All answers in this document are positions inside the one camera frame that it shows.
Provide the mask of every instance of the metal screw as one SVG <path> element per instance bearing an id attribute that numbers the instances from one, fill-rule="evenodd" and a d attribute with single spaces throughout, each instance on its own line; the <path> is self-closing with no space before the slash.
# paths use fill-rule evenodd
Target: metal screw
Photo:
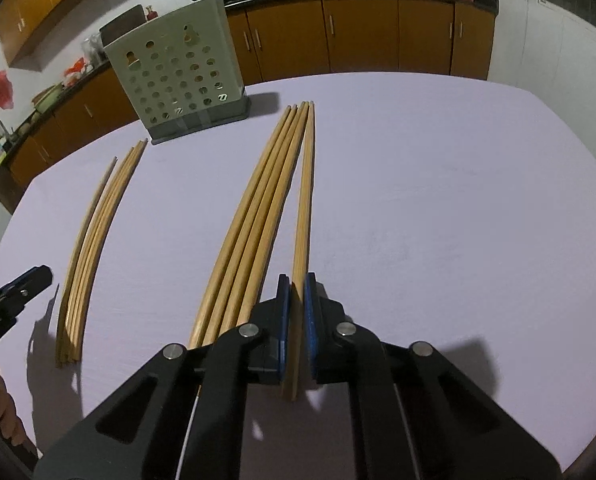
<path id="1" fill-rule="evenodd" d="M 247 323 L 238 328 L 238 332 L 240 332 L 242 337 L 253 337 L 254 335 L 257 335 L 258 327 L 253 323 Z"/>
<path id="2" fill-rule="evenodd" d="M 338 323 L 338 326 L 335 327 L 335 330 L 340 335 L 353 335 L 357 330 L 353 323 L 349 323 L 348 321 L 343 321 L 342 323 Z"/>
<path id="3" fill-rule="evenodd" d="M 181 355 L 183 350 L 185 349 L 184 346 L 179 345 L 178 343 L 172 343 L 170 345 L 165 346 L 162 350 L 162 354 L 167 359 L 178 359 Z"/>
<path id="4" fill-rule="evenodd" d="M 433 353 L 433 347 L 426 341 L 418 341 L 417 343 L 413 343 L 411 349 L 414 351 L 414 354 L 419 355 L 420 357 L 428 357 Z"/>

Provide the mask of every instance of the table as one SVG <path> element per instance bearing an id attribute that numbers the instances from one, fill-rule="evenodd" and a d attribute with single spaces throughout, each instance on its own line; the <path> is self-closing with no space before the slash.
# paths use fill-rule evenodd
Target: table
<path id="1" fill-rule="evenodd" d="M 188 339 L 242 191 L 281 108 L 316 103 L 310 270 L 383 341 L 427 340 L 566 468 L 596 433 L 596 161 L 537 98 L 438 75 L 357 73 L 253 86 L 252 117 L 149 145 L 102 253 L 82 364 L 54 367 L 57 301 L 100 176 L 134 123 L 37 177 L 0 245 L 0 286 L 55 283 L 0 341 L 40 449 L 155 352 Z M 299 171 L 262 297 L 291 272 Z M 353 478 L 343 385 L 288 406 L 250 388 L 242 478 Z"/>

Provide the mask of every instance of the wooden chopstick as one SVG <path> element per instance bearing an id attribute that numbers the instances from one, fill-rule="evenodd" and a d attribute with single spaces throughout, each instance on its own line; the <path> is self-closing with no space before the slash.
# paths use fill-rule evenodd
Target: wooden chopstick
<path id="1" fill-rule="evenodd" d="M 291 270 L 291 309 L 289 317 L 289 341 L 287 344 L 287 367 L 281 393 L 286 400 L 296 400 L 300 370 L 300 343 L 302 342 L 302 319 L 304 316 L 304 280 L 309 269 L 309 237 L 311 234 L 311 199 L 313 195 L 313 168 L 315 162 L 316 120 L 313 101 L 309 103 L 309 116 L 304 137 L 302 177 L 298 202 L 296 241 Z"/>
<path id="2" fill-rule="evenodd" d="M 216 263 L 213 266 L 213 270 L 211 272 L 211 277 L 209 278 L 209 283 L 207 284 L 207 288 L 204 291 L 203 299 L 200 302 L 198 313 L 195 316 L 193 330 L 191 330 L 189 343 L 187 345 L 187 348 L 189 349 L 197 348 L 204 340 L 204 335 L 206 333 L 212 311 L 214 310 L 216 298 L 219 295 L 219 290 L 221 290 L 222 283 L 224 283 L 224 280 L 226 280 L 225 273 L 227 272 L 227 268 L 231 261 L 236 243 L 238 240 L 240 240 L 241 233 L 243 232 L 243 226 L 246 224 L 247 218 L 249 217 L 249 210 L 251 207 L 253 207 L 252 203 L 255 201 L 255 197 L 257 196 L 259 183 L 262 182 L 265 177 L 268 164 L 270 161 L 275 160 L 275 157 L 277 156 L 276 146 L 279 144 L 279 138 L 285 131 L 284 127 L 285 123 L 287 122 L 287 118 L 292 117 L 293 113 L 295 112 L 291 111 L 291 107 L 287 106 L 285 108 L 280 120 L 271 134 L 271 137 L 269 137 L 269 140 L 267 141 L 267 145 L 260 155 L 258 164 L 255 167 L 251 178 L 249 179 L 249 184 L 247 184 L 247 188 L 242 194 L 242 199 L 238 204 L 236 214 L 233 216 L 233 220 L 231 221 L 227 235 L 225 236 L 225 239 L 222 243 L 222 247 L 218 253 L 218 258 L 216 259 Z"/>
<path id="3" fill-rule="evenodd" d="M 76 242 L 73 245 L 72 257 L 69 260 L 69 265 L 67 266 L 67 275 L 64 278 L 64 282 L 62 284 L 62 298 L 60 299 L 60 311 L 58 314 L 58 326 L 56 330 L 56 365 L 61 366 L 62 361 L 60 360 L 60 349 L 62 347 L 62 342 L 64 339 L 64 324 L 67 317 L 67 307 L 69 305 L 69 296 L 72 292 L 72 285 L 73 285 L 73 278 L 76 274 L 76 266 L 78 265 L 78 258 L 80 257 L 80 251 L 82 249 L 82 245 L 85 241 L 85 236 L 87 235 L 87 230 L 89 229 L 89 224 L 91 223 L 91 219 L 94 216 L 94 212 L 96 211 L 96 207 L 98 206 L 98 202 L 100 202 L 100 197 L 102 196 L 103 191 L 105 190 L 105 186 L 109 181 L 109 177 L 111 176 L 111 172 L 114 170 L 114 166 L 118 161 L 117 157 L 114 157 L 109 164 L 107 171 L 100 179 L 100 183 L 96 188 L 93 198 L 89 203 L 89 208 L 87 209 L 87 213 L 85 217 L 82 219 L 82 224 L 80 225 L 80 231 L 78 232 L 78 237 L 76 237 Z"/>
<path id="4" fill-rule="evenodd" d="M 249 279 L 247 280 L 244 294 L 240 296 L 241 301 L 238 301 L 237 304 L 235 304 L 231 317 L 228 319 L 225 316 L 225 321 L 222 323 L 220 333 L 226 332 L 233 326 L 248 322 L 249 316 L 251 315 L 251 309 L 257 301 L 258 293 L 264 279 L 265 269 L 267 268 L 269 256 L 271 254 L 273 236 L 275 235 L 280 216 L 283 212 L 284 199 L 289 191 L 293 168 L 295 167 L 300 152 L 308 108 L 307 104 L 304 103 L 299 123 L 297 124 L 293 139 L 291 140 L 289 153 L 283 164 L 278 185 L 273 193 L 273 199 L 271 200 L 269 212 L 265 219 L 265 225 L 262 229 L 259 242 L 251 248 L 253 253 L 251 256 L 253 258 L 253 263 L 251 265 L 251 272 L 249 272 Z"/>
<path id="5" fill-rule="evenodd" d="M 147 146 L 147 139 L 141 140 L 132 153 L 132 157 L 125 168 L 123 168 L 124 174 L 118 180 L 116 188 L 113 190 L 110 200 L 105 205 L 105 209 L 102 213 L 102 220 L 98 226 L 98 230 L 94 236 L 94 242 L 91 247 L 86 259 L 86 266 L 82 275 L 82 281 L 80 282 L 81 287 L 78 289 L 77 303 L 76 303 L 76 316 L 74 325 L 75 341 L 72 346 L 72 355 L 74 361 L 80 361 L 82 358 L 82 341 L 84 338 L 85 322 L 87 318 L 87 312 L 89 309 L 89 299 L 91 297 L 91 290 L 93 288 L 93 282 L 98 269 L 98 263 L 100 261 L 100 254 L 107 238 L 107 233 L 111 226 L 111 222 L 114 219 L 118 205 L 123 197 L 124 191 L 129 185 L 129 181 L 136 170 L 136 166 L 140 162 L 140 157 Z"/>
<path id="6" fill-rule="evenodd" d="M 283 152 L 280 153 L 277 164 L 273 167 L 273 175 L 267 184 L 267 187 L 265 188 L 262 203 L 255 215 L 254 225 L 251 229 L 251 233 L 249 234 L 242 259 L 240 260 L 238 266 L 238 272 L 236 273 L 236 278 L 234 280 L 233 287 L 229 295 L 229 300 L 227 301 L 227 306 L 225 308 L 222 324 L 220 325 L 220 334 L 223 334 L 227 330 L 230 330 L 236 326 L 236 320 L 238 319 L 238 314 L 241 309 L 241 303 L 245 295 L 246 287 L 253 272 L 252 267 L 255 264 L 255 256 L 257 254 L 256 249 L 260 244 L 264 243 L 262 237 L 264 236 L 265 226 L 269 221 L 269 217 L 271 216 L 273 199 L 275 198 L 277 189 L 279 187 L 286 187 L 286 182 L 284 180 L 287 180 L 288 173 L 290 172 L 285 171 L 284 168 L 291 166 L 292 164 L 294 158 L 293 152 L 295 151 L 296 145 L 299 144 L 296 139 L 298 137 L 302 139 L 302 130 L 304 128 L 304 121 L 306 119 L 306 111 L 307 103 L 302 102 L 300 104 L 299 110 L 293 118 L 289 135 L 287 136 L 283 146 L 283 152 L 284 148 L 286 148 L 286 151 L 284 152 L 284 155 Z"/>
<path id="7" fill-rule="evenodd" d="M 84 245 L 80 251 L 80 255 L 78 256 L 78 263 L 76 264 L 75 270 L 75 277 L 72 284 L 72 290 L 70 291 L 69 298 L 68 298 L 68 306 L 67 306 L 67 313 L 65 316 L 65 329 L 62 337 L 62 341 L 60 342 L 60 356 L 59 360 L 62 363 L 66 363 L 69 359 L 70 355 L 70 347 L 73 345 L 73 327 L 75 325 L 75 301 L 77 296 L 78 288 L 80 287 L 80 282 L 82 281 L 82 273 L 84 271 L 84 264 L 87 259 L 87 255 L 89 251 L 91 251 L 91 244 L 93 243 L 93 237 L 95 232 L 100 225 L 102 211 L 107 204 L 112 189 L 116 186 L 118 179 L 123 171 L 123 168 L 127 165 L 128 161 L 131 158 L 132 153 L 134 152 L 135 148 L 129 150 L 120 164 L 120 167 L 116 169 L 114 176 L 109 182 L 107 189 L 105 189 L 105 194 L 102 199 L 102 202 L 99 204 L 98 208 L 96 209 L 93 221 L 89 225 L 89 229 L 87 231 L 87 236 L 85 238 Z"/>
<path id="8" fill-rule="evenodd" d="M 247 216 L 238 235 L 238 240 L 236 241 L 229 265 L 227 266 L 222 283 L 220 284 L 220 290 L 216 297 L 209 323 L 207 324 L 203 345 L 211 344 L 216 340 L 220 332 L 220 326 L 222 325 L 223 315 L 227 308 L 227 302 L 230 300 L 233 292 L 233 287 L 240 286 L 242 292 L 244 292 L 243 283 L 246 283 L 246 278 L 243 278 L 243 274 L 248 272 L 246 269 L 251 268 L 250 260 L 252 260 L 252 258 L 247 256 L 246 247 L 254 243 L 253 241 L 249 242 L 249 240 L 260 238 L 262 225 L 267 217 L 273 190 L 278 183 L 280 170 L 283 166 L 287 150 L 289 149 L 289 143 L 297 125 L 297 116 L 297 108 L 293 107 L 287 116 L 277 142 L 273 147 L 271 156 L 267 161 L 257 189 L 255 190 L 254 198 L 249 206 Z"/>

